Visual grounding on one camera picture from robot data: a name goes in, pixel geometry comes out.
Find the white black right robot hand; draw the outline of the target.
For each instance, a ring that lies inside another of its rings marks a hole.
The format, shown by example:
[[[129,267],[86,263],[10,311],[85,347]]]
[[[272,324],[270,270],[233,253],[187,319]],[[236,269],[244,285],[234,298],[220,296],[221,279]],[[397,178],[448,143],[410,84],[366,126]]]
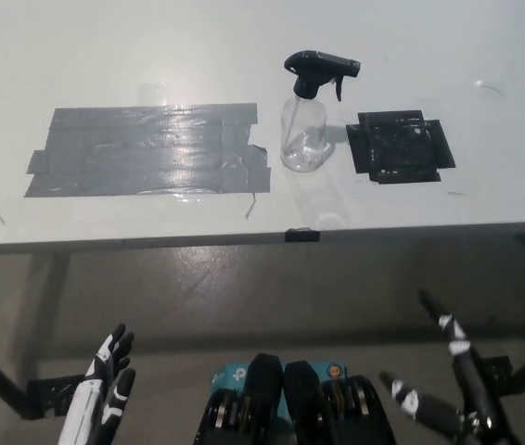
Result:
[[[487,375],[484,360],[461,324],[427,290],[418,292],[418,300],[445,338],[464,408],[456,409],[444,400],[412,388],[395,374],[382,371],[379,378],[391,398],[407,417],[453,444],[519,444]]]

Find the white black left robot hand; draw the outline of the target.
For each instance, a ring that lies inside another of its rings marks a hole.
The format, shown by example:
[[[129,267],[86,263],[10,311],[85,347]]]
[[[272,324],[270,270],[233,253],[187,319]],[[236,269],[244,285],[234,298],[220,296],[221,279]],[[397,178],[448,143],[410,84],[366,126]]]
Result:
[[[119,324],[104,340],[73,394],[59,445],[110,445],[136,376],[129,366],[134,334]]]

